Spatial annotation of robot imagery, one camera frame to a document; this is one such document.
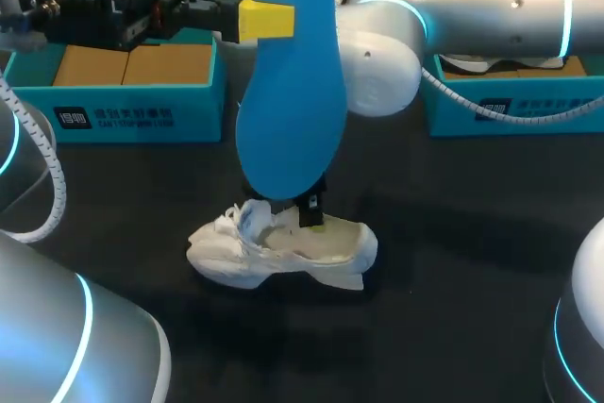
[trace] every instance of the white shoe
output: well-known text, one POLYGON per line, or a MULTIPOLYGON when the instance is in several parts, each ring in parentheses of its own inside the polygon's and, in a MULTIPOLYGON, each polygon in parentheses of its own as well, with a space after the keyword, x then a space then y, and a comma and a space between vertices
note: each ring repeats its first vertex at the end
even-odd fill
POLYGON ((500 61, 514 61, 529 68, 541 68, 545 70, 558 69, 564 66, 564 59, 560 57, 554 57, 551 59, 486 59, 484 57, 458 56, 450 54, 447 56, 441 56, 441 59, 461 70, 476 74, 486 73, 491 69, 491 67, 500 61))
POLYGON ((378 252, 374 232, 327 215, 321 229, 300 228, 297 208, 274 215, 268 202, 248 200, 191 235, 187 259, 229 287, 253 289, 272 274, 304 271, 331 287, 362 290, 378 252))

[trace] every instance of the logo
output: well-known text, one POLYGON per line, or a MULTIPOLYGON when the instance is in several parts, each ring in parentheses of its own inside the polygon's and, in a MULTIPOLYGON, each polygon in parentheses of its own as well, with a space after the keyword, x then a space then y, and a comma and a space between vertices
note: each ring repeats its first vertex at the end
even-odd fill
POLYGON ((92 129, 84 108, 55 108, 54 111, 63 129, 92 129))
MULTIPOLYGON (((478 103, 482 108, 492 110, 496 113, 507 114, 510 110, 510 104, 512 103, 511 98, 484 98, 482 101, 478 103)), ((477 122, 490 122, 493 121, 489 117, 485 117, 484 115, 476 114, 475 120, 477 122)))

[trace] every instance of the cardboard box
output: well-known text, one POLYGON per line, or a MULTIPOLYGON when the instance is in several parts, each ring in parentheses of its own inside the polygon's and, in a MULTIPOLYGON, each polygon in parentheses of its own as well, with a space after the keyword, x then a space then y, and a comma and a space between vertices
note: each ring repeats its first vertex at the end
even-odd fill
MULTIPOLYGON (((427 58, 424 66, 448 88, 468 100, 517 117, 561 113, 604 94, 604 56, 571 57, 558 70, 519 68, 481 76, 446 72, 437 56, 427 58)), ((422 80, 420 93, 426 103, 433 137, 604 132, 604 109, 567 122, 521 126, 477 115, 425 80, 422 80)))
POLYGON ((49 44, 14 54, 5 71, 58 143, 207 143, 222 137, 225 72, 206 31, 130 54, 49 44))

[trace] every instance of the teal box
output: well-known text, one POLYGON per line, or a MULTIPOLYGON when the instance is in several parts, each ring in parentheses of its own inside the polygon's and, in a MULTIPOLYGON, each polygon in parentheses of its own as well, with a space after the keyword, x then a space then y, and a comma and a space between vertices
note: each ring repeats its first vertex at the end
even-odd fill
POLYGON ((61 44, 13 54, 5 79, 19 98, 48 118, 58 143, 219 142, 226 82, 216 42, 211 33, 193 29, 181 30, 168 42, 211 44, 207 84, 53 87, 66 49, 61 44))
MULTIPOLYGON (((529 118, 564 112, 604 94, 604 57, 592 56, 580 61, 587 76, 446 79, 438 56, 429 57, 424 66, 446 87, 486 109, 529 118)), ((425 79, 420 93, 432 137, 604 132, 604 109, 567 122, 523 126, 476 115, 425 79)))

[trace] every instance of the white cable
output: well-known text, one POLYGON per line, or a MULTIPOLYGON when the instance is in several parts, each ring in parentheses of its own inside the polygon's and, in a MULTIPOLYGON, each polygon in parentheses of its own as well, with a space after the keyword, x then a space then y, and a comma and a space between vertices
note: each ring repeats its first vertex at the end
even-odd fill
POLYGON ((48 166, 48 170, 50 171, 50 176, 53 178, 55 197, 46 222, 44 222, 40 228, 28 233, 11 233, 2 230, 4 233, 21 243, 35 243, 36 241, 44 239, 59 225, 60 219, 65 212, 65 205, 67 202, 65 176, 63 175, 63 170, 61 169, 55 149, 4 79, 2 72, 0 72, 0 98, 7 103, 7 106, 17 116, 21 125, 40 149, 44 160, 46 161, 46 165, 48 166))
POLYGON ((431 75, 428 70, 422 68, 422 76, 435 88, 444 93, 446 96, 451 98, 456 103, 464 106, 467 109, 472 110, 474 113, 478 115, 482 115, 483 117, 490 118, 492 120, 497 120, 499 122, 504 123, 512 123, 514 125, 547 125, 551 123, 564 122, 568 120, 572 120, 573 118, 580 117, 581 115, 585 115, 586 113, 590 113, 598 108, 604 106, 604 95, 599 96, 598 98, 590 101, 583 106, 579 106, 578 108, 567 110, 566 112, 556 113, 553 115, 546 115, 543 117, 514 117, 513 115, 506 115, 505 113, 494 112, 490 109, 483 108, 476 103, 464 98, 458 93, 453 92, 451 89, 446 87, 446 85, 438 80, 436 77, 431 75))

